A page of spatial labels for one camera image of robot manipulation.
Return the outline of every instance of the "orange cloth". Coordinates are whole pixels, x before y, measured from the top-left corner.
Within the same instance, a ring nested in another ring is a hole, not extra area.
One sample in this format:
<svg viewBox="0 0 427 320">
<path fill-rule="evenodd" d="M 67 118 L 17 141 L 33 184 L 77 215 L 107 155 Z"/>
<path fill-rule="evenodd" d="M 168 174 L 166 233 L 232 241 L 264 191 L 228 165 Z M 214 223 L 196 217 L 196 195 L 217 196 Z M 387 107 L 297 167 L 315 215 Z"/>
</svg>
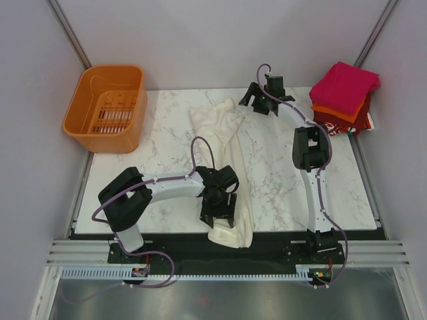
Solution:
<svg viewBox="0 0 427 320">
<path fill-rule="evenodd" d="M 356 112 L 353 115 L 349 115 L 347 113 L 340 112 L 338 110 L 329 108 L 329 107 L 327 107 L 325 105 L 318 105 L 317 103 L 313 104 L 312 109 L 314 111 L 317 111 L 317 112 L 329 113 L 330 115 L 334 115 L 334 116 L 336 116 L 338 118 L 341 118 L 341 119 L 343 119 L 343 120 L 345 120 L 347 122 L 354 123 L 356 121 L 357 117 L 358 117 L 359 111 L 363 107 L 363 104 L 365 104 L 365 98 L 363 98 L 362 102 L 359 104 L 359 106 L 356 109 Z"/>
</svg>

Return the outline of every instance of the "marble tabletop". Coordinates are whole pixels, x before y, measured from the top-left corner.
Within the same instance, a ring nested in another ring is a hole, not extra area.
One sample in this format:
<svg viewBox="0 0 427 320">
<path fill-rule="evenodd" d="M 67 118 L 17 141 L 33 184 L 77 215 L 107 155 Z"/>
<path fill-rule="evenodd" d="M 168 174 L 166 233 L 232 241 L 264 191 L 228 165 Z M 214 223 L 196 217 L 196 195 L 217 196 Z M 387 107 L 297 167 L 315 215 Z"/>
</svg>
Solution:
<svg viewBox="0 0 427 320">
<path fill-rule="evenodd" d="M 288 88 L 306 115 L 312 117 L 309 87 Z M 130 154 L 95 154 L 87 180 L 76 234 L 111 233 L 91 220 L 99 206 L 98 193 L 125 168 L 141 173 L 189 171 L 190 141 L 194 137 L 189 108 L 217 105 L 227 98 L 237 104 L 246 89 L 149 91 L 139 147 Z M 308 226 L 306 192 L 292 164 L 294 126 L 273 113 L 260 115 L 251 107 L 237 106 L 246 118 L 238 131 L 248 175 L 255 231 L 305 231 Z M 331 138 L 333 157 L 326 171 L 330 216 L 344 229 L 375 229 L 349 139 Z M 175 198 L 148 206 L 138 221 L 142 233 L 207 232 L 199 220 L 201 199 Z"/>
</svg>

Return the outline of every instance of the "laundry basket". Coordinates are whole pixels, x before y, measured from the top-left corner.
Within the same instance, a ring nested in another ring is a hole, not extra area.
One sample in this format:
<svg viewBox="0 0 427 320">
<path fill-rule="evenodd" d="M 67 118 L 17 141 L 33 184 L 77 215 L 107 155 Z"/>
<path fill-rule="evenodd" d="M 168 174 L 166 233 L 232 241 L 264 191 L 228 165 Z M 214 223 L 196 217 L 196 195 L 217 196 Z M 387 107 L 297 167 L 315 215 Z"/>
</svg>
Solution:
<svg viewBox="0 0 427 320">
<path fill-rule="evenodd" d="M 139 145 L 146 106 L 139 67 L 92 67 L 81 76 L 63 130 L 89 151 L 129 153 Z"/>
</svg>

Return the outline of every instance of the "gray floor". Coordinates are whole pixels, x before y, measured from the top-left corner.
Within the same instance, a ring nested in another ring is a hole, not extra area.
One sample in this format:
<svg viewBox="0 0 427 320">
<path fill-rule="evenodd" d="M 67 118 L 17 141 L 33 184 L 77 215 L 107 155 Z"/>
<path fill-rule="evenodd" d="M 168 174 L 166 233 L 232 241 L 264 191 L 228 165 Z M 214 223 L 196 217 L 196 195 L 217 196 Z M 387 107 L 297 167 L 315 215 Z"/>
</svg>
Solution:
<svg viewBox="0 0 427 320">
<path fill-rule="evenodd" d="M 111 281 L 61 280 L 72 300 Z M 52 319 L 319 319 L 405 320 L 408 316 L 391 269 L 347 269 L 329 289 L 290 282 L 181 281 L 162 289 L 116 287 L 79 305 L 57 298 Z"/>
</svg>

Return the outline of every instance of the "fabric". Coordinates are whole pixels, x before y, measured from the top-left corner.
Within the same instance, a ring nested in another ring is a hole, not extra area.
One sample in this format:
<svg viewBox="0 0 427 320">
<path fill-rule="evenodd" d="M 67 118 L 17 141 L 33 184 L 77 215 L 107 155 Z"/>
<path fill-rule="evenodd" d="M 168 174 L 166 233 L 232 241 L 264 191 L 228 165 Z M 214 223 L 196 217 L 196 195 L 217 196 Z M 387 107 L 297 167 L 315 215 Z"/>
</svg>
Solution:
<svg viewBox="0 0 427 320">
<path fill-rule="evenodd" d="M 366 130 L 374 130 L 374 123 L 372 122 L 372 118 L 370 114 L 368 113 L 366 115 L 366 122 L 367 122 L 367 128 Z M 360 129 L 356 129 L 353 127 L 347 127 L 343 125 L 335 125 L 333 123 L 326 122 L 325 123 L 326 129 L 329 133 L 329 135 L 337 135 L 339 133 L 346 133 L 346 134 L 354 134 L 358 135 L 360 133 Z"/>
<path fill-rule="evenodd" d="M 209 240 L 227 247 L 249 247 L 254 233 L 254 217 L 249 193 L 248 178 L 237 131 L 244 120 L 236 114 L 234 102 L 227 99 L 216 107 L 191 108 L 189 116 L 196 135 L 204 137 L 211 145 L 216 167 L 231 165 L 239 178 L 235 227 L 230 229 L 225 219 L 214 219 L 213 229 L 209 231 Z M 209 149 L 204 143 L 198 143 L 201 163 L 211 166 Z"/>
<path fill-rule="evenodd" d="M 318 111 L 314 111 L 314 121 L 317 123 L 332 123 L 334 125 L 339 125 L 341 127 L 353 127 L 359 130 L 368 129 L 369 121 L 368 121 L 367 114 L 370 108 L 370 104 L 371 104 L 371 93 L 368 93 L 366 95 L 362 108 L 359 110 L 359 113 L 353 122 L 346 121 L 342 118 L 339 118 L 335 115 L 331 115 L 329 113 L 323 113 Z"/>
<path fill-rule="evenodd" d="M 353 115 L 368 92 L 380 86 L 379 75 L 338 62 L 310 91 L 313 103 Z"/>
<path fill-rule="evenodd" d="M 318 111 L 318 112 L 328 113 L 330 115 L 334 115 L 335 117 L 338 117 L 338 118 L 341 118 L 341 119 L 343 119 L 343 120 L 345 120 L 347 122 L 353 123 L 356 120 L 356 118 L 357 118 L 357 116 L 358 116 L 358 114 L 359 114 L 359 112 L 360 112 L 360 110 L 361 110 L 361 108 L 363 107 L 364 104 L 365 104 L 365 98 L 363 98 L 362 102 L 359 104 L 356 112 L 353 115 L 348 115 L 348 114 L 343 113 L 341 111 L 329 108 L 329 107 L 327 107 L 325 105 L 318 105 L 317 103 L 313 104 L 312 109 L 314 111 Z"/>
</svg>

